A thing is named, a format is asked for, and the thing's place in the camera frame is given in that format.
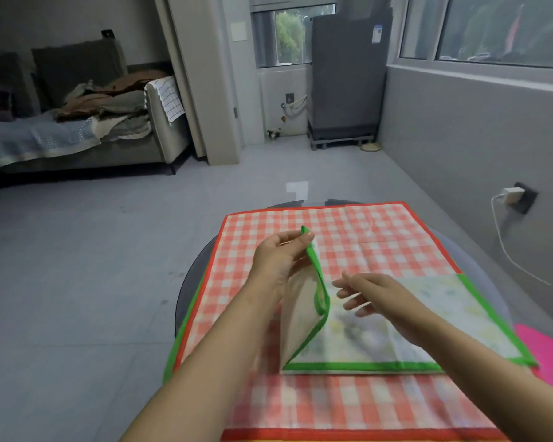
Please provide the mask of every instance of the round table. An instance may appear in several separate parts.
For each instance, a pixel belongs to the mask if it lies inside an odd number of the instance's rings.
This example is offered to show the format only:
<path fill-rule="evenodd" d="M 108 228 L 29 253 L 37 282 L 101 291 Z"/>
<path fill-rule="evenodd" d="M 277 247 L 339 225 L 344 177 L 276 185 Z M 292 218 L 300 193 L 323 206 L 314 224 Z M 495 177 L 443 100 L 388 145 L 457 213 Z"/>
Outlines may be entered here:
<path fill-rule="evenodd" d="M 361 204 L 357 201 L 347 201 L 347 200 L 328 200 L 324 203 L 308 203 L 302 200 L 299 201 L 290 201 L 288 203 L 277 204 L 271 206 L 267 209 L 275 208 L 301 208 L 301 207 L 311 207 L 311 206 L 344 206 L 347 204 Z M 441 241 L 447 252 L 450 254 L 450 257 L 453 258 L 457 266 L 461 268 L 461 271 L 469 278 L 471 282 L 475 285 L 477 290 L 488 300 L 492 305 L 494 310 L 510 325 L 513 326 L 512 318 L 510 317 L 510 312 L 508 306 L 504 301 L 504 298 L 500 295 L 500 292 L 490 280 L 487 274 L 481 269 L 475 260 L 472 259 L 470 255 L 464 252 L 456 243 L 446 236 L 443 236 L 442 233 L 433 230 L 430 230 L 435 234 L 435 236 Z M 182 287 L 180 288 L 180 293 L 178 294 L 178 300 L 176 301 L 176 313 L 175 313 L 175 336 L 178 334 L 178 329 L 182 325 L 186 317 L 186 313 L 189 309 L 189 305 L 199 288 L 199 283 L 205 274 L 205 269 L 209 264 L 209 259 L 211 258 L 211 253 L 215 246 L 215 241 L 217 236 L 209 242 L 205 248 L 199 253 L 199 256 L 194 260 L 193 264 L 189 268 L 189 272 L 184 278 Z"/>

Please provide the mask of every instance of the glass window pane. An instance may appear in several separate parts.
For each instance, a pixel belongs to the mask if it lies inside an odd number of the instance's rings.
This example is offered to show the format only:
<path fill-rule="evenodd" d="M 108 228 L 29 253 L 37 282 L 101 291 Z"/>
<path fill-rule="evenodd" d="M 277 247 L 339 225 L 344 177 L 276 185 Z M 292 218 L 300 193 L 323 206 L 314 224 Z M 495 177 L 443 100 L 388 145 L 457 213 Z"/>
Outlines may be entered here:
<path fill-rule="evenodd" d="M 281 9 L 252 14 L 258 68 L 309 64 L 305 27 L 319 15 L 335 14 L 336 5 Z"/>
<path fill-rule="evenodd" d="M 553 0 L 450 0 L 438 58 L 553 67 Z"/>
<path fill-rule="evenodd" d="M 442 0 L 409 0 L 400 57 L 428 59 L 435 45 Z"/>

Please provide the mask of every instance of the red gingham cloth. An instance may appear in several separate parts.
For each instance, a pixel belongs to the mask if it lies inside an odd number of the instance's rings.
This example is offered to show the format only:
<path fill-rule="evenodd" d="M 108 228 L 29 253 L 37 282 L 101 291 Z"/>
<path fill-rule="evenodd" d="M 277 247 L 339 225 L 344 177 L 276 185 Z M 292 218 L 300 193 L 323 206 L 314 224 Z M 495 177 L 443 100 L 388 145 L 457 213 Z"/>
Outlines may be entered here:
<path fill-rule="evenodd" d="M 326 281 L 349 272 L 394 277 L 460 273 L 403 203 L 262 210 L 229 215 L 178 351 L 179 363 L 241 288 L 258 244 L 271 234 L 316 234 Z M 503 440 L 444 375 L 280 375 L 278 313 L 224 440 Z"/>

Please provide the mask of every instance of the left hand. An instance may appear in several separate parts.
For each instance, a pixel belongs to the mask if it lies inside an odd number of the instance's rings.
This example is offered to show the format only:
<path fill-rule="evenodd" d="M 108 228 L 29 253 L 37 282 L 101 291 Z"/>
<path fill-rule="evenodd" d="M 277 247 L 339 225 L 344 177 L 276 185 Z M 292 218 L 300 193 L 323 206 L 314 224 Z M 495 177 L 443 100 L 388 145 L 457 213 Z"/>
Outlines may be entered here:
<path fill-rule="evenodd" d="M 315 236 L 285 231 L 265 239 L 254 252 L 248 282 L 258 282 L 270 290 L 279 289 L 282 296 L 289 277 L 311 263 L 305 249 Z"/>

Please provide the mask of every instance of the pink mat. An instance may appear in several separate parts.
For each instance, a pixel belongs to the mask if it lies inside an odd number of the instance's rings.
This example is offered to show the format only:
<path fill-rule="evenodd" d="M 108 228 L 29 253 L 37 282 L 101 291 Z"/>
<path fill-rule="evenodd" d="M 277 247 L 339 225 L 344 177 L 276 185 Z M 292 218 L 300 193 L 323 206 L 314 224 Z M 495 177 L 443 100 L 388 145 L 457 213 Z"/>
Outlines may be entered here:
<path fill-rule="evenodd" d="M 516 324 L 516 334 L 524 341 L 538 361 L 539 377 L 553 386 L 553 340 L 535 329 Z"/>

